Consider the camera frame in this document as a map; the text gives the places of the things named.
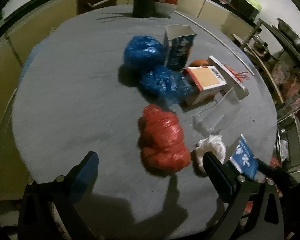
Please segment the bowl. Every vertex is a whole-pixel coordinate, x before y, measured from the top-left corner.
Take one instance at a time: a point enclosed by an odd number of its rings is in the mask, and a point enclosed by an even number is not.
[[[178,0],[154,0],[155,12],[159,15],[170,15],[177,8]]]

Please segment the black cup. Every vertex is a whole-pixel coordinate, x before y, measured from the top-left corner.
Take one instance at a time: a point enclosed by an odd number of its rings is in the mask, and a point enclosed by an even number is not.
[[[154,11],[154,0],[133,0],[133,17],[149,18]]]

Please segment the carton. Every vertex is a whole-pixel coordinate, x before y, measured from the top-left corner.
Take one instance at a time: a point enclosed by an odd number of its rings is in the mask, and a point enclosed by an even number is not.
[[[188,25],[167,25],[163,41],[164,65],[171,70],[181,70],[186,66],[193,40],[194,30]]]
[[[190,106],[213,98],[227,85],[226,80],[215,66],[188,67],[184,69],[183,74],[195,91],[186,98],[186,103]]]

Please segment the pan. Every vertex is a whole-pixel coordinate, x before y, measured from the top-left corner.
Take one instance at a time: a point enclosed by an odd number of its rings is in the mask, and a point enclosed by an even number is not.
[[[300,38],[299,36],[291,29],[291,27],[285,23],[283,20],[278,18],[278,29],[282,32],[295,46],[297,52],[300,54]]]

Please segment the gray tablecloth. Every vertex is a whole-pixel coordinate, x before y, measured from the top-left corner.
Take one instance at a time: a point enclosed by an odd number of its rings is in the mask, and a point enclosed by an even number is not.
[[[148,173],[140,160],[138,118],[149,104],[121,76],[122,54],[134,35],[163,40],[164,26],[190,25],[198,34],[189,62],[213,55],[237,72],[245,67],[218,41],[183,17],[132,18],[131,6],[91,11],[64,22],[42,45],[21,81],[13,108],[13,132],[34,179],[66,175],[88,151],[99,155],[99,176],[76,205],[96,235],[121,239],[175,238],[213,226],[224,205],[209,178],[191,164],[176,176]],[[222,131],[226,146],[244,134],[256,157],[269,162],[276,133],[271,96],[248,58],[207,23],[195,19],[231,46],[252,67],[232,124]],[[192,127],[201,107],[178,115],[190,151],[202,136]]]

